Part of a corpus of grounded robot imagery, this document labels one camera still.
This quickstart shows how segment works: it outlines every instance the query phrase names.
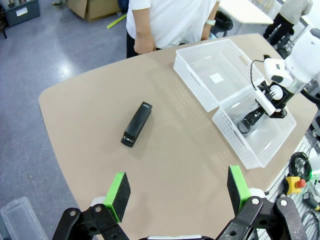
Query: white plastic basket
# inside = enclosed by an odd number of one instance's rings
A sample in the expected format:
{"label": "white plastic basket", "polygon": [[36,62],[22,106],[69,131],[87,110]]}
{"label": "white plastic basket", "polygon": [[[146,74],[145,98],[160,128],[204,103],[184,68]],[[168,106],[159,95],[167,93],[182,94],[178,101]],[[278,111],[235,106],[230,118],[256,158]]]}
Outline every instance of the white plastic basket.
{"label": "white plastic basket", "polygon": [[264,114],[250,132],[243,135],[237,124],[253,110],[254,104],[253,90],[249,89],[242,96],[222,104],[212,117],[246,169],[264,168],[296,126],[293,116],[285,108],[285,118],[270,118]]}
{"label": "white plastic basket", "polygon": [[[250,88],[251,60],[230,39],[176,51],[173,69],[207,112]],[[252,68],[255,84],[264,77]]]}

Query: person in gray shirt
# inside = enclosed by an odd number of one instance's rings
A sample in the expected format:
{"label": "person in gray shirt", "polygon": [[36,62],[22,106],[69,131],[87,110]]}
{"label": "person in gray shirt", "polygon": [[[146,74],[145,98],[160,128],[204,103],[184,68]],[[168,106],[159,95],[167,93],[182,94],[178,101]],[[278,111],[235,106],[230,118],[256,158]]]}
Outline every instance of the person in gray shirt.
{"label": "person in gray shirt", "polygon": [[313,0],[286,0],[275,16],[273,24],[266,28],[263,37],[268,39],[276,27],[281,25],[269,40],[272,46],[276,45],[299,22],[301,16],[310,13],[312,6]]}

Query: gray shirt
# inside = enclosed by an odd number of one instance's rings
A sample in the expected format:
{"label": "gray shirt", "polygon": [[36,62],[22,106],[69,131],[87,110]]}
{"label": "gray shirt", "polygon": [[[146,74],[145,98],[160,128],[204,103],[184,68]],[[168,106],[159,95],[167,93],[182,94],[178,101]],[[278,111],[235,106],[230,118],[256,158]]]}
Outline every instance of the gray shirt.
{"label": "gray shirt", "polygon": [[313,0],[286,0],[279,13],[290,23],[297,24],[303,15],[310,13]]}

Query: person's arm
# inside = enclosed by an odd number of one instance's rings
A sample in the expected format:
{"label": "person's arm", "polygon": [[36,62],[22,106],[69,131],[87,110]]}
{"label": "person's arm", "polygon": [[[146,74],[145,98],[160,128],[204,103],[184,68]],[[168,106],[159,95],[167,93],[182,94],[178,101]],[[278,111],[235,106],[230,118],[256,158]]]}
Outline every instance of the person's arm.
{"label": "person's arm", "polygon": [[308,3],[307,6],[305,7],[305,9],[302,11],[302,16],[304,15],[308,15],[312,9],[313,3]]}
{"label": "person's arm", "polygon": [[[217,0],[209,17],[208,20],[213,21],[215,20],[218,8],[219,8],[219,4],[222,0]],[[205,23],[203,26],[203,30],[202,30],[202,35],[201,35],[201,41],[203,40],[208,40],[209,39],[209,35],[210,35],[210,29],[212,28],[212,25]]]}
{"label": "person's arm", "polygon": [[132,10],[132,13],[136,28],[134,51],[139,55],[155,51],[156,43],[151,35],[149,8]]}

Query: wristwatch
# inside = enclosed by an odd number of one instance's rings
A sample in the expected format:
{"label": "wristwatch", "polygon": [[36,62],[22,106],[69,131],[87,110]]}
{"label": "wristwatch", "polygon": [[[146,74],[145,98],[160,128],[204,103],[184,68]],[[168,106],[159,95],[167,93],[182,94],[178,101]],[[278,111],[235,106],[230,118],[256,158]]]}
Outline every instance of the wristwatch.
{"label": "wristwatch", "polygon": [[205,23],[206,24],[209,24],[209,25],[211,25],[211,26],[214,26],[215,24],[216,24],[216,20],[207,20],[207,21],[205,21]]}

